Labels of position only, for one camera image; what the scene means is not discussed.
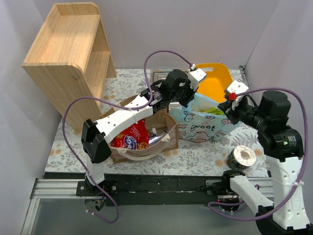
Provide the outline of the blue cartoon plastic bag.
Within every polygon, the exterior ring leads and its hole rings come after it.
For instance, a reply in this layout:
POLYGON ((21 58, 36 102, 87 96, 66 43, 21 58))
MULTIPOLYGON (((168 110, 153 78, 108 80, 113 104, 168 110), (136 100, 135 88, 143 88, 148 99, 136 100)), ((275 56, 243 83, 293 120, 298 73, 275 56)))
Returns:
POLYGON ((224 116, 200 113, 193 110, 195 101, 207 100, 218 103, 213 99, 202 94, 196 93, 194 99, 189 102, 187 107, 172 107, 169 109, 169 115, 179 126, 179 138, 192 142, 218 141, 228 135, 242 123, 232 124, 224 116))

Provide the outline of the brown paper tote bag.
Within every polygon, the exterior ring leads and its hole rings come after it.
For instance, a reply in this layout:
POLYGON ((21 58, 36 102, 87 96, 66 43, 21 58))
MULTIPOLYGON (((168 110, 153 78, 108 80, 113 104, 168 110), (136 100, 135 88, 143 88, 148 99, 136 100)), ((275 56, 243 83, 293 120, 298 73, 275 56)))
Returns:
POLYGON ((148 160, 178 148, 178 124, 162 109, 124 129, 109 143, 115 164, 148 160))

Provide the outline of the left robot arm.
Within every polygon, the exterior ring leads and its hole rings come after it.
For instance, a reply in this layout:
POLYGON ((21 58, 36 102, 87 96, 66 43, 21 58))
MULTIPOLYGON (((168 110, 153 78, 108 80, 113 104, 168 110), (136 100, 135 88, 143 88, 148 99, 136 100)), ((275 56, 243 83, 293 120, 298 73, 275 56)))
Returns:
POLYGON ((149 89, 142 91, 124 107, 97 121, 86 120, 81 141, 89 156, 86 170, 87 190, 94 196, 103 192, 105 160, 109 157, 143 161, 176 149, 179 139, 178 126, 169 118, 168 106, 172 102, 187 106, 205 78, 206 73, 201 69, 188 73, 173 70, 168 73, 166 79, 154 82, 149 89), (157 120, 165 120, 168 125, 167 133, 148 149, 130 150, 110 146, 118 134, 141 119, 147 120, 152 127, 157 126, 157 120))

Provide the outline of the small silver bottle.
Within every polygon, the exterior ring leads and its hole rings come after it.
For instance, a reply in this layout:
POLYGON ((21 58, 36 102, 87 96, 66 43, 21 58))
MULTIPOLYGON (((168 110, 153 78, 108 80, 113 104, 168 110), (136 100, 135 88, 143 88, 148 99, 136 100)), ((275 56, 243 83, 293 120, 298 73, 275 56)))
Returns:
POLYGON ((158 143, 164 136, 168 134, 168 129, 166 127, 163 128, 152 128, 148 131, 149 134, 149 146, 153 146, 158 143))

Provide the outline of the yellow plastic basket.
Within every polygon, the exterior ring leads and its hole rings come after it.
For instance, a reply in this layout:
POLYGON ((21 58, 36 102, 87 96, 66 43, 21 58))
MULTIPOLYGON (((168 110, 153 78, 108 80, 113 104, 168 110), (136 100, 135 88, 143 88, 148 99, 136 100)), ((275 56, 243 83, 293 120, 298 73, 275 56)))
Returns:
POLYGON ((222 63, 202 63, 196 67, 206 72, 206 79, 200 83, 198 93, 218 103, 226 101, 224 91, 233 81, 228 68, 222 63))

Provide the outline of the green vegetables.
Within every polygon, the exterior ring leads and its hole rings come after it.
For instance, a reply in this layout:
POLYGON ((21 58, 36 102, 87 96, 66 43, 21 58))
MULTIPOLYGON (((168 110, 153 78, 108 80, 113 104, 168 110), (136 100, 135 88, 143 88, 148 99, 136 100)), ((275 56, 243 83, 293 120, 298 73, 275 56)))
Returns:
POLYGON ((215 105, 216 105, 215 102, 207 100, 195 101, 193 104, 193 110, 200 113, 224 116, 225 115, 224 112, 217 108, 215 105))

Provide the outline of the grey tape roll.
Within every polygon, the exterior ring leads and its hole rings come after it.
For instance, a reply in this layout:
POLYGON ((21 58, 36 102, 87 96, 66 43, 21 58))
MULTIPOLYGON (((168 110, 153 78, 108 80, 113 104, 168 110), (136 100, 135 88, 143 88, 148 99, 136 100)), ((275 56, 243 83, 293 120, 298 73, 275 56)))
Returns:
POLYGON ((244 170, 256 163, 256 155, 251 148, 238 145, 228 154, 226 162, 231 169, 244 170))

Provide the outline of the red cookie snack packet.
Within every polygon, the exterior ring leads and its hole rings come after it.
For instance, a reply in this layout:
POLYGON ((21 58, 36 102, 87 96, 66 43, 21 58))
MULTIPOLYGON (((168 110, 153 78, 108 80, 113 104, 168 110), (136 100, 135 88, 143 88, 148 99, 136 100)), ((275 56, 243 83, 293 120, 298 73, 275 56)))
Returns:
POLYGON ((139 120, 119 133, 111 142, 112 147, 130 150, 143 150, 149 147, 149 134, 145 127, 145 119, 139 120))

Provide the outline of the floral table mat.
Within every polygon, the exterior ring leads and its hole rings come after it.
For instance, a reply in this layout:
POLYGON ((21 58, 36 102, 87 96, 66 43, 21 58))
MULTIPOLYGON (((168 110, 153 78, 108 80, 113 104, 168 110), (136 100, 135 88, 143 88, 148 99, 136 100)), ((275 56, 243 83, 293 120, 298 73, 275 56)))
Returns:
MULTIPOLYGON (((146 88, 143 69, 117 69, 117 78, 105 80, 103 99, 111 103, 138 94, 146 88)), ((81 145, 81 131, 66 124, 66 137, 72 148, 86 163, 85 152, 81 145)), ((179 148, 164 152, 152 159, 114 164, 112 159, 105 161, 104 172, 107 174, 153 174, 153 175, 192 175, 221 176, 229 167, 227 155, 238 145, 245 145, 254 150, 256 163, 244 170, 247 177, 268 177, 267 162, 263 149, 257 142, 256 131, 240 125, 219 141, 194 143, 179 140, 179 148)), ((72 154, 62 133, 62 122, 58 127, 55 140, 45 167, 45 173, 85 173, 85 169, 72 154)))

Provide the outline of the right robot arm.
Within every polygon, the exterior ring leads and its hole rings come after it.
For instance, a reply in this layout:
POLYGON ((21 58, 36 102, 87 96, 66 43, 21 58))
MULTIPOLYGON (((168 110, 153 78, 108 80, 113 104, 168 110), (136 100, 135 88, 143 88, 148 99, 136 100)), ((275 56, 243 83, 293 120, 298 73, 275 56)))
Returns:
POLYGON ((219 104, 231 123, 239 121, 257 130, 270 167, 274 200, 266 198, 243 173, 225 172, 222 191, 235 192, 254 213, 246 221, 255 221, 263 235, 311 235, 310 222, 303 201, 301 178, 307 159, 307 141, 287 125, 291 103, 286 94, 267 90, 258 106, 251 106, 247 93, 239 96, 227 92, 226 101, 219 104))

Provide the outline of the wooden shelf unit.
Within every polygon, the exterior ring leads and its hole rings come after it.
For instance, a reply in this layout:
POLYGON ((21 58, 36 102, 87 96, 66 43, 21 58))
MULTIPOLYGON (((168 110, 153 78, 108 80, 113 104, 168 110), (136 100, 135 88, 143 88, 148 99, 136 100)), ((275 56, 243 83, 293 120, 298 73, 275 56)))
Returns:
POLYGON ((73 129, 99 119, 105 79, 116 72, 98 6, 54 4, 22 67, 73 129))

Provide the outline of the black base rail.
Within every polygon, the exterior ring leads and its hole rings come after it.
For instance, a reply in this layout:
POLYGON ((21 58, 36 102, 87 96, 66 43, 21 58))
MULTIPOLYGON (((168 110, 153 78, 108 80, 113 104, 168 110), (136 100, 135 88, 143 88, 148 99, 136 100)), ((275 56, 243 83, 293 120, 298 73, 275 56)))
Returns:
POLYGON ((76 196, 98 197, 96 209, 113 206, 108 193, 122 205, 207 205, 223 202, 226 211, 239 209, 239 197, 225 189, 219 176, 127 175, 106 174, 98 187, 88 179, 78 182, 76 196))

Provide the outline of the metal tray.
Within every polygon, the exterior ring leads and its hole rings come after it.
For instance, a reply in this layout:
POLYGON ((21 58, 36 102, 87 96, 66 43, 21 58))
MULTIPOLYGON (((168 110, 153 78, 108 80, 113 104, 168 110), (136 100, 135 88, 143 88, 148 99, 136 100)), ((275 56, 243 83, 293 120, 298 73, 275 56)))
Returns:
POLYGON ((170 93, 174 86, 183 86, 185 83, 190 85, 187 73, 178 69, 154 71, 152 82, 153 101, 151 106, 155 111, 166 109, 173 103, 170 101, 170 93))

